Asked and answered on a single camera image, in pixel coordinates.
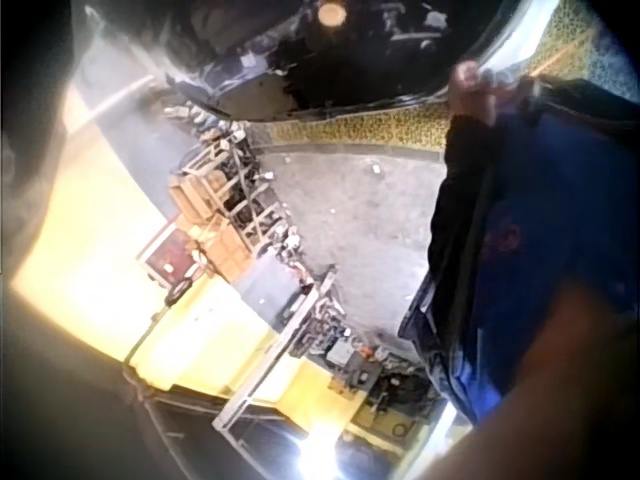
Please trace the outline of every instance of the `patterned carpet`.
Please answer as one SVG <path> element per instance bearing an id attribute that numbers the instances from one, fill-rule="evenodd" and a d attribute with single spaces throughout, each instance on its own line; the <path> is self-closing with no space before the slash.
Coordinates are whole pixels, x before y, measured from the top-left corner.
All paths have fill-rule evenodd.
<path id="1" fill-rule="evenodd" d="M 561 0 L 540 45 L 525 70 L 545 64 L 571 42 L 544 73 L 565 79 L 585 78 L 628 100 L 640 103 L 638 78 L 615 39 L 580 0 Z M 445 104 L 356 115 L 324 122 L 286 122 L 254 125 L 257 145 L 301 143 L 358 143 L 444 150 L 449 113 Z"/>

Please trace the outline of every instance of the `hand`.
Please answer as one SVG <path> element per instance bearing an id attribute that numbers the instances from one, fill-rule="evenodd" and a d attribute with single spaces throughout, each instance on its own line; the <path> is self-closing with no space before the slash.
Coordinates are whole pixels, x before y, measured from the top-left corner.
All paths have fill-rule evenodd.
<path id="1" fill-rule="evenodd" d="M 496 96 L 483 83 L 478 64 L 459 63 L 449 79 L 449 107 L 454 115 L 466 115 L 493 126 L 496 122 Z"/>

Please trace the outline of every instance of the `wooden crate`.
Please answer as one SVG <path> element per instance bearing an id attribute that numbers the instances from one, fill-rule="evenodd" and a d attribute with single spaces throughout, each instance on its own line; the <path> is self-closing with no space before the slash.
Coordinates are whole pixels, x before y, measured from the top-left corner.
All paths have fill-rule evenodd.
<path id="1" fill-rule="evenodd" d="M 193 224 L 183 215 L 178 216 L 175 223 L 200 243 L 207 258 L 227 282 L 234 282 L 253 264 L 251 252 L 222 215 L 216 214 L 206 226 Z"/>

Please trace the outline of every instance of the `person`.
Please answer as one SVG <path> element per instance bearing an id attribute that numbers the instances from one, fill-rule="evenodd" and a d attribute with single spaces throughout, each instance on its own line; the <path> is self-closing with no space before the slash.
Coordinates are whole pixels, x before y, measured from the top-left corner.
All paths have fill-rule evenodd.
<path id="1" fill-rule="evenodd" d="M 636 419 L 638 112 L 583 81 L 485 78 L 451 75 L 429 272 L 400 332 L 476 426 L 428 477 L 575 478 L 594 445 L 629 453 Z"/>

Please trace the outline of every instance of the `machinery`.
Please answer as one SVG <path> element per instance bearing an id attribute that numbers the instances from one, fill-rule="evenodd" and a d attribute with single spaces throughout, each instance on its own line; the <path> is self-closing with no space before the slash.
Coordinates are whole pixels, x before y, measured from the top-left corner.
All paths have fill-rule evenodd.
<path id="1" fill-rule="evenodd" d="M 525 60 L 557 0 L 84 2 L 95 28 L 220 118 L 321 120 L 440 101 L 461 57 Z"/>

